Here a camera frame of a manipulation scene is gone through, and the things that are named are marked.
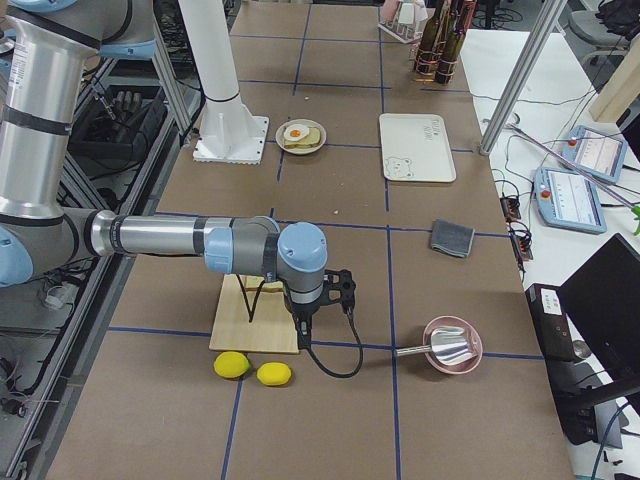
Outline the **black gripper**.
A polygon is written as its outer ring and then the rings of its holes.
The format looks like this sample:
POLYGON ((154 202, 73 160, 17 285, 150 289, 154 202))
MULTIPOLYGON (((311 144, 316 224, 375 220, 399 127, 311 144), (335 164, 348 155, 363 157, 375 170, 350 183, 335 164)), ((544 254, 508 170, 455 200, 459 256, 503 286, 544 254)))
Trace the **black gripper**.
POLYGON ((321 307, 337 303, 347 316, 354 338, 357 338, 354 323, 355 289, 352 273, 346 269, 326 269, 322 281, 308 292, 294 290, 284 281, 285 306, 293 318, 299 349, 311 347, 313 315, 321 307))

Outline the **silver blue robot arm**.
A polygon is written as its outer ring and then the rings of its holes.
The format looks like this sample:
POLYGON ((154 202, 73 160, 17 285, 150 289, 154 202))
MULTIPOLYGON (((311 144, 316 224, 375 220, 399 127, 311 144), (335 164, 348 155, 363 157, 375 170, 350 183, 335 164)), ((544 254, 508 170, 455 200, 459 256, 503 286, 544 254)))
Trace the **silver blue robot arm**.
POLYGON ((16 32, 1 122, 1 283, 24 283, 89 257, 113 254, 200 256, 224 274, 284 286, 298 345, 311 346, 313 314, 355 307, 346 270, 327 268, 315 225, 280 227, 268 217, 118 215, 63 208, 57 193, 86 61, 95 55, 148 59, 156 51, 148 1, 12 1, 16 32))

